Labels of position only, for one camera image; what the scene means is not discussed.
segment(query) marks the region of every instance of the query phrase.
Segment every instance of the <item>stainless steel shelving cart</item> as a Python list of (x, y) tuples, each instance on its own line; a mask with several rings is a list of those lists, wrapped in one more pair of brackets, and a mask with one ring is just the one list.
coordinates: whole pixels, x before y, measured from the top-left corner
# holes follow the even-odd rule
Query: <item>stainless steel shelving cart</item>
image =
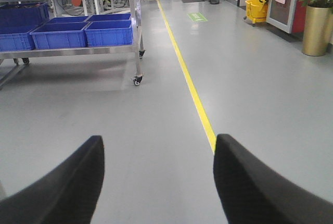
[[(0, 0), (0, 2), (19, 2), (19, 1), (41, 1), (41, 0)], [(116, 53), (134, 53), (136, 59), (136, 74), (133, 78), (135, 86), (139, 86), (143, 73), (140, 67), (140, 59), (145, 52), (142, 38), (141, 26), (141, 4), (140, 0), (129, 0), (131, 9), (131, 20), (133, 27), (133, 45), (110, 46), (110, 47), (85, 47), (85, 48), (66, 48), (66, 49), (36, 49), (32, 51), (0, 52), (0, 64), (4, 59), (13, 59), (17, 65), (7, 75), (0, 80), (0, 89), (2, 86), (15, 76), (24, 65), (19, 65), (19, 58), (22, 58), (24, 64), (28, 64), (32, 57), (51, 57), (51, 56), (77, 56), (77, 55), (96, 55), (96, 54), (116, 54)]]

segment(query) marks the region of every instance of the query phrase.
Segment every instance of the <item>office chair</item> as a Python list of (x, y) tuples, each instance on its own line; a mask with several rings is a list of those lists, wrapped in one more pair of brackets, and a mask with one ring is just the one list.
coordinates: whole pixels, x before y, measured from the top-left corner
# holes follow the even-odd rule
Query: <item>office chair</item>
[(230, 135), (217, 136), (214, 178), (229, 224), (333, 223), (332, 203), (276, 173)]
[(89, 224), (104, 172), (103, 141), (92, 136), (39, 181), (0, 201), (0, 224)]

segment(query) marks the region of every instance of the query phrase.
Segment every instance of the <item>gray epoxy floor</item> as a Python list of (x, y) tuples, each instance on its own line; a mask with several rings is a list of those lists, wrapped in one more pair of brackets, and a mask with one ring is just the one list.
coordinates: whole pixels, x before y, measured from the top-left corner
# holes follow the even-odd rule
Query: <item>gray epoxy floor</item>
[(132, 56), (105, 55), (31, 59), (0, 91), (0, 180), (11, 195), (100, 134), (106, 175), (92, 224), (226, 223), (213, 154), (157, 3), (142, 8), (140, 87)]
[[(333, 201), (332, 56), (311, 58), (227, 2), (161, 0), (215, 133)], [(93, 224), (226, 223), (213, 155), (156, 1), (145, 1), (140, 87), (130, 55), (31, 59), (0, 91), (0, 180), (35, 181), (92, 134), (106, 177)], [(201, 12), (208, 22), (193, 23)], [(0, 75), (12, 66), (7, 60)]]
[(225, 1), (161, 2), (215, 133), (333, 202), (333, 55), (305, 56)]

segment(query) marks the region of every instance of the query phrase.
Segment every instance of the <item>caster wheel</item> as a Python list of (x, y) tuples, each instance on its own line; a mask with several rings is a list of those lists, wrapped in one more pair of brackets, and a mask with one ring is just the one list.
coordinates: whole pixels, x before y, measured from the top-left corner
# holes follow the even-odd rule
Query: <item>caster wheel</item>
[(29, 58), (22, 58), (24, 64), (29, 64), (30, 60)]
[(133, 79), (134, 86), (139, 86), (141, 84), (142, 78), (143, 77), (135, 77)]
[(146, 51), (139, 51), (139, 54), (140, 54), (140, 59), (143, 58), (144, 54), (145, 54)]

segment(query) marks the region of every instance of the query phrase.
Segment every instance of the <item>yellow floor line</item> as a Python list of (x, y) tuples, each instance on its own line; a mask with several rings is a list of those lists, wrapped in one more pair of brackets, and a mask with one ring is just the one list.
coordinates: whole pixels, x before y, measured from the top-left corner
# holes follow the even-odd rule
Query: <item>yellow floor line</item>
[(213, 131), (213, 128), (209, 122), (209, 119), (207, 117), (207, 114), (206, 114), (206, 111), (204, 110), (204, 107), (202, 105), (202, 102), (200, 100), (200, 97), (198, 95), (198, 92), (193, 84), (193, 81), (192, 81), (192, 78), (188, 72), (188, 69), (187, 69), (187, 66), (186, 66), (186, 63), (183, 59), (183, 56), (182, 56), (182, 53), (178, 47), (178, 44), (176, 42), (176, 39), (172, 33), (172, 30), (171, 30), (171, 27), (169, 25), (169, 22), (167, 20), (167, 17), (165, 16), (165, 13), (164, 13), (164, 10), (162, 8), (162, 5), (160, 3), (160, 0), (156, 0), (157, 1), (157, 4), (158, 4), (158, 7), (161, 11), (161, 14), (162, 14), (162, 17), (163, 17), (163, 20), (164, 20), (164, 23), (165, 23), (165, 26), (168, 30), (168, 33), (169, 33), (169, 37), (170, 37), (170, 40), (172, 42), (172, 45), (176, 51), (176, 54), (177, 54), (177, 57), (178, 57), (178, 61), (179, 61), (179, 64), (181, 65), (181, 68), (182, 68), (182, 71), (183, 71), (183, 74), (185, 76), (185, 79), (186, 79), (186, 82), (187, 82), (187, 85), (188, 85), (188, 88), (191, 92), (191, 95), (192, 95), (192, 98), (193, 98), (193, 101), (194, 101), (194, 104), (197, 108), (197, 111), (198, 111), (198, 114), (199, 114), (199, 117), (201, 119), (201, 123), (203, 125), (203, 128), (206, 132), (206, 135), (207, 135), (207, 138), (208, 138), (208, 141), (210, 143), (210, 146), (213, 150), (213, 152), (215, 151), (215, 145), (216, 145), (216, 135)]

